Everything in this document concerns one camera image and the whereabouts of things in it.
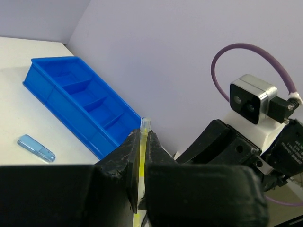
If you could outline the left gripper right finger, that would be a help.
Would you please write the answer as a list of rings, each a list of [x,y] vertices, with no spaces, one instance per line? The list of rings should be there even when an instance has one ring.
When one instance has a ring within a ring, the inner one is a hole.
[[[149,132],[139,209],[153,227],[265,227],[268,205],[255,172],[240,165],[179,164]]]

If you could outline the yellow thin pen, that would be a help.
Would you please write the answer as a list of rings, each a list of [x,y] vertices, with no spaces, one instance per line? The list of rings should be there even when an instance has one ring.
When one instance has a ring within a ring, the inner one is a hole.
[[[151,119],[148,117],[141,118],[140,126],[140,166],[139,166],[139,184],[138,184],[138,206],[143,201],[145,193],[144,183],[144,164],[145,164],[145,153],[147,136],[151,130]],[[133,227],[144,227],[146,225],[147,217],[146,211],[137,208],[137,213],[133,216]]]

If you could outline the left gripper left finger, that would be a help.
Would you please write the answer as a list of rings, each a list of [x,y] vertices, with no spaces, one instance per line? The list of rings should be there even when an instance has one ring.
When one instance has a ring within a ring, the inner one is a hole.
[[[2,166],[3,227],[130,227],[137,209],[140,132],[93,165]]]

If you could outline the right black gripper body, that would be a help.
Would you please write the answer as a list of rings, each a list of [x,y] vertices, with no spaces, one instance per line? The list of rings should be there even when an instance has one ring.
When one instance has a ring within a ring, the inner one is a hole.
[[[249,166],[268,191],[285,185],[289,178],[303,171],[303,125],[291,119],[262,153],[233,127],[213,120],[177,162]]]

